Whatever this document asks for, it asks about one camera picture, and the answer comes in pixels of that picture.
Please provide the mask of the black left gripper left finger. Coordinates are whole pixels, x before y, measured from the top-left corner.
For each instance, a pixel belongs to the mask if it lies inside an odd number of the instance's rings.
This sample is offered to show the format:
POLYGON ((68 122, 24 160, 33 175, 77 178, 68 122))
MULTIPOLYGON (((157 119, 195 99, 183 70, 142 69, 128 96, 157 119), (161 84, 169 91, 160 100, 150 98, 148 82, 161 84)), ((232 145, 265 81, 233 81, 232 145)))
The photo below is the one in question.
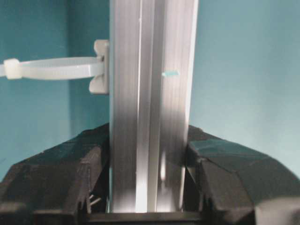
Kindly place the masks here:
POLYGON ((108 124, 12 165, 0 184, 1 224, 77 225, 104 212, 108 169, 108 124))

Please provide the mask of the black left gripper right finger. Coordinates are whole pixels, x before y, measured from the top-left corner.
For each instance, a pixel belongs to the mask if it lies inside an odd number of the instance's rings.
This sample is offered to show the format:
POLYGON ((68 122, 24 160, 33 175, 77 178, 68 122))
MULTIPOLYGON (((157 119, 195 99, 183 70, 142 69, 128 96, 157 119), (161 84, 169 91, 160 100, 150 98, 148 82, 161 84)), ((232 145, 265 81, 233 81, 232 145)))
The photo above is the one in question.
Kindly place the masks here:
POLYGON ((184 209, 212 225, 297 225, 300 180, 262 152, 190 126, 184 209))

